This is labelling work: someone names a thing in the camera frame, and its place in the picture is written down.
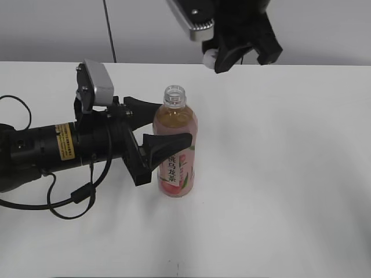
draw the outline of robotic arm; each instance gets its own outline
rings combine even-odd
[[[267,16],[269,2],[168,0],[168,5],[190,39],[202,41],[202,51],[212,59],[211,67],[218,74],[229,71],[253,49],[259,54],[259,64],[277,61],[282,48]]]
[[[120,104],[103,64],[85,60],[77,67],[77,83],[74,101],[76,122],[33,129],[27,127],[20,131],[0,124],[0,192],[37,180],[41,175],[54,176],[54,186],[56,176],[53,172],[86,164],[92,167],[96,162],[106,161],[102,175],[96,182],[90,181],[72,192],[69,199],[56,204],[50,204],[51,186],[47,205],[30,206],[0,200],[0,206],[21,210],[49,209],[61,217],[55,212],[56,207],[90,198],[89,209],[95,201],[95,189],[107,175],[112,159],[123,159],[138,186],[151,182],[152,171],[165,159],[191,146],[192,135],[188,133],[171,136],[144,134],[143,145],[138,146],[133,131],[152,123],[161,105],[132,97],[125,97]],[[106,109],[95,111],[95,106]]]

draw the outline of white table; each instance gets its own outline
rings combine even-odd
[[[30,106],[32,127],[71,122],[76,66],[0,63],[1,94]],[[81,219],[0,208],[0,277],[371,277],[371,67],[107,69],[120,98],[161,102],[167,85],[184,86],[199,119],[194,189],[135,188],[115,160]],[[0,119],[20,129],[27,113],[3,100]],[[58,172],[53,200],[88,176]],[[1,198],[43,204],[50,182]]]

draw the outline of bottle label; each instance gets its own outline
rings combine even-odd
[[[166,159],[160,165],[162,186],[173,194],[179,193],[194,178],[194,146]]]

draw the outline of pink label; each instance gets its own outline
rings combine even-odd
[[[180,190],[193,182],[195,158],[194,147],[185,149],[169,157],[160,165],[160,179]]]

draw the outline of black cable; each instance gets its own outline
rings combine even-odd
[[[23,106],[27,109],[27,111],[28,111],[28,115],[29,115],[29,120],[28,120],[28,125],[24,128],[24,129],[22,129],[21,131],[23,131],[23,130],[27,130],[30,126],[31,126],[31,122],[32,122],[32,114],[31,114],[31,110],[29,109],[29,107],[27,106],[27,104],[23,101],[23,100],[21,100],[19,97],[16,97],[16,96],[12,96],[12,95],[10,95],[10,94],[5,94],[5,95],[3,95],[3,96],[0,96],[0,100],[2,100],[3,98],[12,98],[12,99],[14,99],[14,100],[17,100],[17,101],[19,101],[20,103],[22,103],[23,104]]]
[[[95,196],[96,191],[93,187],[93,171],[94,171],[94,162],[92,160],[91,163],[90,163],[90,183],[89,183],[89,185],[90,185],[90,198],[89,198],[89,204],[88,204],[85,211],[83,211],[82,213],[80,213],[76,216],[71,216],[71,217],[64,216],[64,215],[58,213],[54,209],[54,207],[52,206],[52,202],[50,201],[50,195],[52,194],[52,189],[53,189],[54,185],[56,184],[57,177],[53,173],[47,173],[47,175],[51,175],[53,177],[53,182],[48,189],[48,193],[46,194],[46,202],[48,204],[49,211],[52,214],[54,214],[56,217],[64,219],[64,220],[73,220],[73,219],[79,218],[79,217],[83,216],[85,213],[87,213],[93,207],[93,205],[95,203],[95,200],[96,200],[96,196]]]
[[[108,16],[106,0],[103,0],[103,7],[104,7],[104,14],[105,14],[105,16],[106,16],[107,29],[108,29],[108,36],[110,37],[110,44],[111,44],[112,56],[113,56],[113,59],[114,59],[114,63],[117,63],[117,60],[116,60],[116,52],[115,52],[115,46],[114,46],[114,40],[113,40],[113,38],[112,38],[111,24],[110,24],[110,18],[109,18],[109,16]]]
[[[61,202],[58,202],[58,203],[54,203],[54,204],[52,204],[52,206],[54,208],[63,207],[66,204],[70,204],[72,202],[73,202],[72,198],[69,198],[67,200],[64,200],[64,201],[61,201]],[[17,204],[17,203],[11,203],[11,202],[8,202],[8,201],[4,201],[4,200],[0,200],[0,206],[7,207],[7,208],[10,208],[10,209],[13,208],[15,210],[48,210],[48,205],[46,205],[46,204],[39,204],[39,205]]]

